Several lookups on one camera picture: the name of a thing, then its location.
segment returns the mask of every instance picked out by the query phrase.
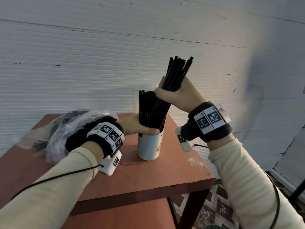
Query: forearm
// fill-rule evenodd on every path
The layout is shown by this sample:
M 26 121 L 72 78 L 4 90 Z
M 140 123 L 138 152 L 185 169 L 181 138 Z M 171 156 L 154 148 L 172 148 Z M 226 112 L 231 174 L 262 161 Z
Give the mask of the forearm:
M 95 156 L 84 148 L 71 152 L 37 181 L 96 166 Z M 97 168 L 60 177 L 31 187 L 0 211 L 0 228 L 61 228 Z
M 269 178 L 242 147 L 242 143 L 235 139 L 219 146 L 210 153 L 209 160 L 217 167 L 242 227 L 269 228 L 277 207 L 275 191 Z M 281 207 L 274 229 L 305 228 L 302 217 L 278 192 Z

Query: black pole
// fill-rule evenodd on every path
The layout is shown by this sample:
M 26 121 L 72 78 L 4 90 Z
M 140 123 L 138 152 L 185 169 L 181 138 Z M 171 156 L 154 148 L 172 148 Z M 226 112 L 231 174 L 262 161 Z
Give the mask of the black pole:
M 288 198 L 289 202 L 293 204 L 300 194 L 305 190 L 305 179 L 304 181 L 295 189 L 292 195 Z

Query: bundle of black straws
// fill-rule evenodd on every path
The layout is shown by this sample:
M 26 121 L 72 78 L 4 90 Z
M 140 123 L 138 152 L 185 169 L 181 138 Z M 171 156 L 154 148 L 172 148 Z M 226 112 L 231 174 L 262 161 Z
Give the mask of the bundle of black straws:
M 187 62 L 177 56 L 174 59 L 170 58 L 162 89 L 170 92 L 177 91 L 181 87 L 181 83 L 192 64 L 192 60 L 193 57 L 190 57 Z M 140 91 L 140 124 L 150 128 L 158 128 L 162 132 L 170 105 L 170 103 L 157 98 L 154 92 Z

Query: left hand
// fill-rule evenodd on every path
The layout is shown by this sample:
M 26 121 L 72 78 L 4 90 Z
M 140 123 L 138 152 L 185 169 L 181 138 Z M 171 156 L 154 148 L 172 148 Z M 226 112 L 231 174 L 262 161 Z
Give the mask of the left hand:
M 118 120 L 117 123 L 123 128 L 124 135 L 131 135 L 135 133 L 143 133 L 147 135 L 158 135 L 160 131 L 157 128 L 149 128 L 139 123 L 139 114 L 134 114 L 127 118 Z

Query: paper cup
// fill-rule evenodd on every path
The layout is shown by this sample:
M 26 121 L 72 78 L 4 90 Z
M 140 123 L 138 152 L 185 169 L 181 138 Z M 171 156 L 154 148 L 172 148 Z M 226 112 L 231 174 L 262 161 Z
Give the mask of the paper cup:
M 164 130 L 155 136 L 138 135 L 138 156 L 145 161 L 155 160 L 160 154 Z

